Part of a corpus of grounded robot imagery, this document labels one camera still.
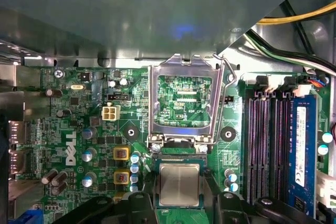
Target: screw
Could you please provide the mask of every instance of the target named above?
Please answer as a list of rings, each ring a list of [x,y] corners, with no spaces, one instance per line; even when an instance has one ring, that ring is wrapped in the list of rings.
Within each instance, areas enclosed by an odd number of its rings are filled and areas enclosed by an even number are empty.
[[[228,82],[233,81],[233,74],[228,74],[228,75],[226,76],[226,80],[227,80]]]
[[[262,199],[261,203],[263,203],[264,205],[272,205],[273,204],[273,202],[269,199]]]
[[[208,152],[208,146],[206,144],[201,144],[198,146],[199,153],[206,154]]]
[[[159,153],[161,150],[160,144],[152,144],[151,150],[153,153]]]
[[[54,76],[59,79],[59,78],[62,78],[64,76],[64,72],[62,70],[55,70],[54,72]]]
[[[224,194],[224,197],[227,198],[227,199],[232,199],[232,198],[233,198],[233,195],[232,195],[232,194],[229,194],[229,193],[225,193],[225,194]]]

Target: integrated circuit chip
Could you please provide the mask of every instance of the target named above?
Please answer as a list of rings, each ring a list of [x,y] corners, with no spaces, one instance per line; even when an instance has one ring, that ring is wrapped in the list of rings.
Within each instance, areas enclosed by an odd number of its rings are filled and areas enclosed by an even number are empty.
[[[97,144],[105,144],[105,137],[100,136],[97,138]]]
[[[70,98],[70,105],[79,105],[79,98],[78,97],[71,97]]]
[[[115,167],[116,166],[116,161],[113,159],[107,160],[107,166],[109,167]]]
[[[106,184],[98,184],[98,191],[106,191]]]
[[[99,167],[106,167],[106,160],[100,160],[100,161],[98,161],[98,166]]]
[[[114,144],[114,136],[107,136],[106,137],[106,143]]]
[[[199,206],[199,164],[160,164],[160,206]]]
[[[54,221],[55,220],[58,220],[59,218],[61,218],[63,216],[63,213],[62,212],[56,212],[55,214],[54,214]]]

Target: capacitor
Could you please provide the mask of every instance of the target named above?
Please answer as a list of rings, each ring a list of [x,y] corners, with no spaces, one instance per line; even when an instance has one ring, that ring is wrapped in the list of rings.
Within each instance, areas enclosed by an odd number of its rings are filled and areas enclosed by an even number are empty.
[[[68,116],[71,116],[71,110],[65,109],[65,110],[59,110],[56,112],[56,116],[58,118],[66,118]]]
[[[97,151],[94,148],[86,149],[82,154],[82,160],[84,162],[90,162],[97,154]]]
[[[130,84],[126,78],[122,78],[119,83],[123,88],[126,88]]]
[[[97,129],[95,127],[88,127],[82,131],[82,137],[86,140],[96,137]]]
[[[60,172],[55,178],[52,179],[52,186],[59,186],[64,180],[66,180],[68,174],[66,172]]]
[[[226,169],[224,175],[230,182],[235,182],[238,178],[234,171],[231,169]]]
[[[59,195],[61,192],[63,192],[67,188],[68,184],[66,182],[62,182],[59,184],[59,186],[53,187],[51,189],[51,194],[54,196]]]
[[[42,177],[41,179],[42,184],[48,185],[51,182],[51,180],[56,177],[57,174],[58,174],[57,170],[55,169],[50,170],[50,172],[48,172],[46,175]]]
[[[55,98],[61,98],[63,95],[63,92],[59,89],[48,89],[46,91],[47,97],[55,97]]]
[[[130,177],[131,184],[136,184],[139,181],[137,174],[132,174]]]
[[[230,191],[238,191],[238,184],[237,183],[232,183],[230,185]]]
[[[326,155],[328,153],[328,151],[329,151],[329,149],[325,144],[322,144],[317,148],[318,154],[320,154],[322,156]]]
[[[136,192],[136,191],[138,191],[138,186],[136,185],[136,184],[132,184],[131,186],[130,186],[130,192]]]
[[[89,172],[86,173],[84,178],[82,179],[82,185],[83,187],[90,187],[92,184],[97,180],[97,176],[95,173]]]
[[[111,80],[108,83],[109,88],[116,89],[119,86],[119,81]]]
[[[227,186],[228,188],[230,188],[230,191],[237,191],[238,190],[238,184],[230,182],[230,180],[228,180],[228,179],[226,179],[224,181],[224,184],[225,184],[225,186]]]
[[[331,133],[329,132],[325,132],[322,135],[322,141],[324,141],[325,143],[329,144],[333,141],[333,136],[331,135]]]
[[[139,165],[137,164],[133,164],[130,167],[131,173],[138,173],[139,172]]]
[[[140,155],[141,155],[140,152],[133,152],[132,155],[131,155],[131,158],[130,158],[131,163],[135,164],[135,163],[139,162]]]

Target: cable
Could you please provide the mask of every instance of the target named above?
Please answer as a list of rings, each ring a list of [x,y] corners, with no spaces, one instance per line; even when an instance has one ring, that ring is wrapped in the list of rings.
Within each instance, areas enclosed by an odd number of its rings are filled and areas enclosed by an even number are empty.
[[[280,8],[287,17],[296,16],[296,13],[295,13],[294,9],[292,8],[292,6],[290,5],[288,0],[283,1],[280,4]],[[310,55],[314,55],[315,54],[314,49],[309,42],[309,39],[307,37],[305,29],[302,26],[302,23],[301,22],[294,22],[293,27],[294,27],[294,30],[300,36],[302,45],[305,48],[306,52]]]
[[[290,23],[290,22],[295,22],[295,21],[300,21],[303,19],[315,17],[318,15],[324,15],[327,12],[334,11],[336,9],[336,1],[332,2],[331,4],[322,7],[318,10],[301,14],[301,15],[295,15],[291,17],[284,17],[284,18],[263,18],[261,19],[257,24],[259,25],[279,25],[279,24],[285,24],[285,23]]]
[[[301,65],[301,66],[305,66],[305,67],[310,67],[312,69],[320,69],[332,76],[336,76],[336,71],[333,71],[331,69],[329,69],[326,66],[323,66],[319,63],[315,63],[312,61],[309,61],[307,59],[297,59],[297,58],[292,58],[291,56],[287,55],[285,57],[281,56],[281,55],[277,55],[274,52],[269,51],[267,48],[263,47],[263,45],[260,45],[257,41],[254,40],[254,38],[251,38],[248,33],[244,34],[246,40],[255,48],[257,49],[262,55],[273,58],[273,59],[277,59],[277,60],[281,60],[281,61],[286,61],[292,64],[297,64],[297,65]]]
[[[267,43],[263,38],[261,38],[255,31],[251,29],[246,32],[246,35],[249,36],[251,39],[253,39],[257,44],[266,48],[268,51],[270,51],[274,55],[278,55],[278,56],[285,57],[285,58],[292,58],[292,59],[299,59],[299,60],[314,62],[316,64],[324,66],[327,69],[330,69],[333,72],[336,72],[335,65],[331,64],[330,62],[322,58],[316,57],[315,55],[308,55],[308,54],[303,54],[300,52],[288,52],[288,51],[274,48],[269,43]]]

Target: ram module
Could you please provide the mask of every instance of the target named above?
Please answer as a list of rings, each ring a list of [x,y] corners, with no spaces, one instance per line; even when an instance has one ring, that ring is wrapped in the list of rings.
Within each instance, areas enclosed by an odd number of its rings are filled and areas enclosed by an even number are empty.
[[[316,214],[317,110],[315,95],[291,102],[288,204]]]

